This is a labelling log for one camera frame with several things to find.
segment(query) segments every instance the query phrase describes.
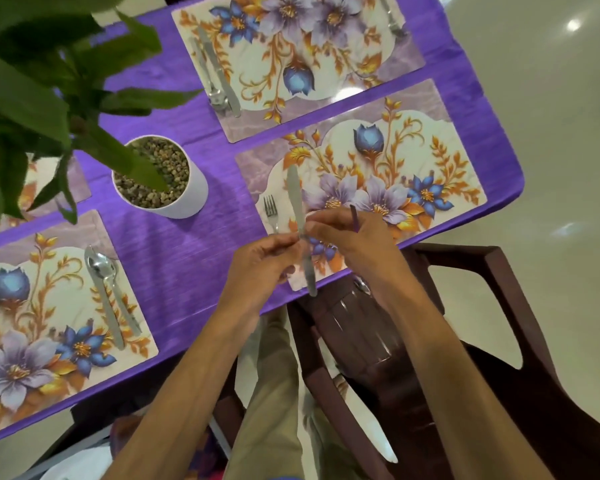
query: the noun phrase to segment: dining table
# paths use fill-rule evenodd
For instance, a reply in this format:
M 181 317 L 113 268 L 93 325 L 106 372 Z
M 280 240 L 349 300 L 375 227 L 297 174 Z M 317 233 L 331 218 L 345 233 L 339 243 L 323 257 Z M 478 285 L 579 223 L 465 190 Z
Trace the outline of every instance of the dining table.
M 180 5 L 193 2 L 185 0 Z M 77 153 L 92 194 L 78 204 L 78 212 L 83 214 L 92 209 L 99 212 L 159 353 L 136 367 L 1 429 L 0 439 L 155 367 L 193 343 L 214 312 L 233 252 L 267 234 L 235 162 L 240 152 L 433 79 L 488 201 L 462 216 L 417 234 L 400 246 L 467 224 L 503 208 L 520 195 L 524 186 L 520 164 L 469 58 L 451 33 L 440 1 L 398 2 L 406 17 L 406 26 L 426 61 L 423 68 L 238 143 L 227 141 L 204 92 L 182 106 L 154 111 L 144 118 L 101 115 L 103 128 L 123 143 L 143 135 L 160 135 L 180 144 L 207 178 L 208 201 L 199 213 L 181 220 L 136 209 L 116 193 L 110 169 L 86 154 Z M 106 81 L 106 89 L 137 87 L 191 91 L 202 87 L 171 16 L 177 7 L 168 6 L 138 17 L 142 23 L 156 28 L 162 53 L 113 76 Z M 124 24 L 117 23 L 106 28 L 104 37 L 119 36 L 125 31 Z M 9 229 L 0 233 L 0 246 L 42 232 L 62 220 L 60 213 L 55 212 Z M 337 280 L 348 272 L 336 273 L 318 285 Z M 263 312 L 305 293 L 306 289 L 293 292 L 288 285 L 280 285 Z

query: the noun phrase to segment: beige trousers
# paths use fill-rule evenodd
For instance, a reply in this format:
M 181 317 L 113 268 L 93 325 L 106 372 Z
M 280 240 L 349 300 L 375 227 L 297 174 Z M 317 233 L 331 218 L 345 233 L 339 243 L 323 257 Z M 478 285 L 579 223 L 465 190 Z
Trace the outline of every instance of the beige trousers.
M 223 480 L 304 479 L 297 437 L 297 362 L 279 318 L 268 320 L 262 331 L 257 368 L 258 383 Z M 309 423 L 319 448 L 321 480 L 367 478 L 320 409 L 314 409 Z

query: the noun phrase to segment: forearm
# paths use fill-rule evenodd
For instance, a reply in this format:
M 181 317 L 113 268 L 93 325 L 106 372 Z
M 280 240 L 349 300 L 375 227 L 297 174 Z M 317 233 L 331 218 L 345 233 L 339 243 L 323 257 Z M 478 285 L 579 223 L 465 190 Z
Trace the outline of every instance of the forearm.
M 163 384 L 103 480 L 182 480 L 243 338 L 217 312 Z
M 396 293 L 391 315 L 456 480 L 552 479 L 455 332 L 421 286 L 413 284 L 408 293 Z

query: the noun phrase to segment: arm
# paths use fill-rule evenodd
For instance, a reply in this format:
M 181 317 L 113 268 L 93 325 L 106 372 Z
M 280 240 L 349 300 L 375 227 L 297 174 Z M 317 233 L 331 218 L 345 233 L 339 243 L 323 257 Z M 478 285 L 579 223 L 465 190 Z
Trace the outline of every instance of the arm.
M 455 332 L 411 273 L 382 218 L 346 209 L 308 217 L 307 233 L 335 244 L 391 315 L 436 422 L 456 480 L 553 477 L 497 400 Z
M 305 249 L 297 234 L 278 234 L 236 251 L 216 312 L 102 480 L 184 478 L 233 361 L 258 323 L 260 309 Z

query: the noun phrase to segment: floral placemat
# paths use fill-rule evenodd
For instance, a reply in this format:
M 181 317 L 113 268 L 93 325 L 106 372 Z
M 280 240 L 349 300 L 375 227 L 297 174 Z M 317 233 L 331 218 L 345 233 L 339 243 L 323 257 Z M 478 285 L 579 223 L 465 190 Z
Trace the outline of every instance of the floral placemat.
M 57 204 L 53 200 L 41 205 L 39 208 L 32 210 L 31 212 L 26 212 L 26 209 L 31 206 L 36 196 L 54 177 L 59 162 L 60 158 L 42 158 L 35 162 L 32 161 L 29 163 L 29 170 L 27 171 L 27 176 L 25 177 L 24 188 L 22 189 L 22 193 L 18 201 L 25 220 L 16 219 L 9 216 L 2 216 L 0 219 L 0 232 L 11 227 L 19 226 L 23 222 L 31 221 L 36 217 L 46 216 L 51 212 L 57 211 Z M 82 169 L 75 158 L 73 158 L 69 163 L 67 177 L 69 180 L 69 188 L 71 189 L 73 199 L 76 202 L 83 201 L 91 196 L 91 191 L 87 185 L 87 180 L 85 179 Z M 62 195 L 59 195 L 57 198 L 62 206 L 68 207 L 68 204 Z
M 273 233 L 264 196 L 273 196 L 280 232 L 296 222 L 285 188 L 299 167 L 307 211 L 355 205 L 383 215 L 396 242 L 487 202 L 478 176 L 432 80 L 298 130 L 236 157 L 260 218 Z M 314 242 L 317 279 L 344 268 L 338 250 Z M 306 286 L 299 270 L 291 288 Z
M 403 26 L 398 3 L 387 2 Z M 410 35 L 392 35 L 380 0 L 205 0 L 173 18 L 205 87 L 191 43 L 198 28 L 240 100 L 239 118 L 220 116 L 231 142 L 424 66 Z
M 155 356 L 158 350 L 119 264 L 117 282 L 142 336 L 133 337 L 111 291 L 124 350 L 113 345 L 102 298 L 84 263 L 92 245 L 117 258 L 100 215 L 0 248 L 0 429 Z

